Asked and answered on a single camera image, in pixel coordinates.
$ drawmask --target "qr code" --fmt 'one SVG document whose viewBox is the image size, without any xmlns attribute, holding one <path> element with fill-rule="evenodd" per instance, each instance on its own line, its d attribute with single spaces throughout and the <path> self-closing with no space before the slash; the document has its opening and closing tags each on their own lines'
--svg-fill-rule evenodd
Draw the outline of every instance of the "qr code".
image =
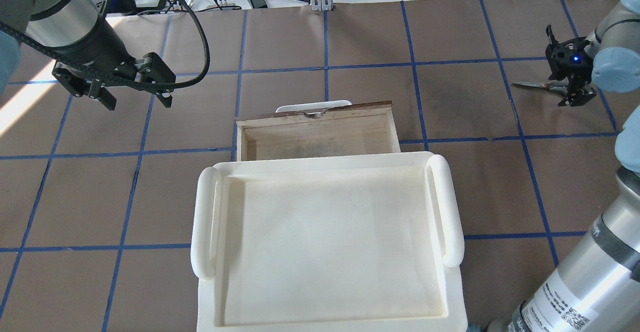
<svg viewBox="0 0 640 332">
<path fill-rule="evenodd" d="M 581 330 L 587 323 L 589 323 L 589 318 L 578 313 L 571 307 L 569 307 L 569 309 L 564 312 L 564 314 L 562 315 L 562 319 L 569 323 L 576 330 Z"/>
</svg>

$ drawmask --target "wooden drawer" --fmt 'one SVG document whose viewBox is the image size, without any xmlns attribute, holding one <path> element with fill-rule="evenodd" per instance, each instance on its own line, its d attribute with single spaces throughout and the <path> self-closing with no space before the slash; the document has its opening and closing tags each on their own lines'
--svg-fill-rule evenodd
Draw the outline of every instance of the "wooden drawer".
<svg viewBox="0 0 640 332">
<path fill-rule="evenodd" d="M 400 152 L 389 101 L 238 120 L 236 146 L 236 161 Z"/>
</svg>

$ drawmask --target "scissors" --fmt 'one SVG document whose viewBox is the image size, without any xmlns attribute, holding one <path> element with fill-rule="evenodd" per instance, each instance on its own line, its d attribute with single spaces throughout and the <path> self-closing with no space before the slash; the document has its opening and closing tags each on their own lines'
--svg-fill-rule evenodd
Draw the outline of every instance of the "scissors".
<svg viewBox="0 0 640 332">
<path fill-rule="evenodd" d="M 531 88 L 541 88 L 546 89 L 551 92 L 556 92 L 563 97 L 567 96 L 567 86 L 569 85 L 567 82 L 550 82 L 550 83 L 529 83 L 529 82 L 514 82 L 513 84 Z"/>
</svg>

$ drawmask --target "light blue joint cap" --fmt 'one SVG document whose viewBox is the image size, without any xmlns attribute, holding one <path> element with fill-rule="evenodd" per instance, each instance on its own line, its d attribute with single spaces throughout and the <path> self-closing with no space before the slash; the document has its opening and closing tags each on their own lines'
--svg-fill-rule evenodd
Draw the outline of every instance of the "light blue joint cap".
<svg viewBox="0 0 640 332">
<path fill-rule="evenodd" d="M 640 173 L 640 107 L 622 126 L 615 140 L 615 156 L 626 169 Z"/>
<path fill-rule="evenodd" d="M 0 31 L 0 95 L 20 63 L 20 46 L 13 37 Z"/>
<path fill-rule="evenodd" d="M 640 54 L 631 49 L 611 47 L 593 60 L 591 79 L 607 92 L 631 92 L 640 88 Z"/>
<path fill-rule="evenodd" d="M 620 0 L 620 3 L 628 10 L 640 15 L 640 0 Z"/>
</svg>

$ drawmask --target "white handle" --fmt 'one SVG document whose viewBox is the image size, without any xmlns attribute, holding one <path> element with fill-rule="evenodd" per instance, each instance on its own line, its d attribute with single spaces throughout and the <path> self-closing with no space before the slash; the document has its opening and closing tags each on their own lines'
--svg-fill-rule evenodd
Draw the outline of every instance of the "white handle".
<svg viewBox="0 0 640 332">
<path fill-rule="evenodd" d="M 213 216 L 220 199 L 222 175 L 210 166 L 198 179 L 196 207 L 191 235 L 191 267 L 200 279 L 212 279 L 216 274 L 216 250 L 212 248 Z"/>
<path fill-rule="evenodd" d="M 279 107 L 278 109 L 276 109 L 276 113 L 306 111 L 309 109 L 336 108 L 336 107 L 350 106 L 351 104 L 352 103 L 350 101 L 329 101 L 329 102 L 318 102 L 318 103 L 291 104 L 290 106 Z"/>
<path fill-rule="evenodd" d="M 438 199 L 438 210 L 442 221 L 444 253 L 442 263 L 448 268 L 456 268 L 465 254 L 465 237 L 462 234 L 460 213 L 449 164 L 443 156 L 434 155 L 427 160 L 427 170 L 431 170 Z"/>
</svg>

